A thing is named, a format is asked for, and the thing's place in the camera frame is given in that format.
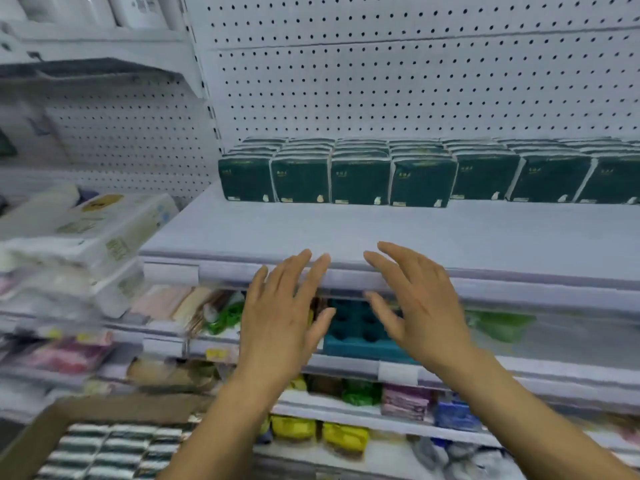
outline left hand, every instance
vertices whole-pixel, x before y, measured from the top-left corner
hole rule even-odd
[[[328,254],[320,256],[295,293],[310,259],[311,251],[304,250],[281,262],[268,277],[267,266],[262,266],[246,294],[234,379],[257,388],[270,406],[307,364],[335,315],[335,308],[327,308],[308,326],[311,300],[331,263]]]

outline right hand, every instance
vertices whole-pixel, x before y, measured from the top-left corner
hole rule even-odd
[[[395,262],[373,251],[364,252],[364,259],[394,291],[404,319],[378,293],[366,292],[374,313],[389,337],[413,359],[445,382],[453,381],[468,371],[477,349],[449,275],[441,265],[411,249],[391,242],[379,242],[378,249]]]

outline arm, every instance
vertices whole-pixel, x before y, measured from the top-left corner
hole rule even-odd
[[[237,368],[158,480],[242,477],[262,421],[308,362],[335,314],[327,308],[307,327],[311,300],[330,263],[328,255],[320,257],[294,293],[309,259],[311,252],[304,250],[268,277],[266,266],[255,274],[244,304]]]
[[[365,252],[395,292],[398,318],[377,293],[366,293],[389,336],[468,402],[472,411],[533,479],[638,479],[633,470],[524,389],[490,353],[473,345],[444,268],[425,256],[380,242]]]

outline hand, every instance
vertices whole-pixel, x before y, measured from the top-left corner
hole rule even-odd
[[[364,259],[382,273],[396,294],[404,320],[391,311],[378,293],[365,297],[389,337],[416,361],[445,382],[474,361],[465,314],[449,275],[442,266],[411,249],[379,242],[378,249],[392,257],[364,252]]]
[[[281,262],[268,277],[267,266],[262,266],[246,294],[234,378],[257,387],[269,406],[307,364],[335,315],[335,308],[326,308],[308,326],[311,300],[331,263],[328,254],[320,256],[295,293],[310,259],[311,251],[304,250]]]

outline pink package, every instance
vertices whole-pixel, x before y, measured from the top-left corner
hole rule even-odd
[[[431,389],[385,384],[381,412],[386,416],[433,423],[430,407],[435,403]]]
[[[29,348],[18,355],[13,363],[62,374],[83,374],[95,370],[111,348],[61,339]]]

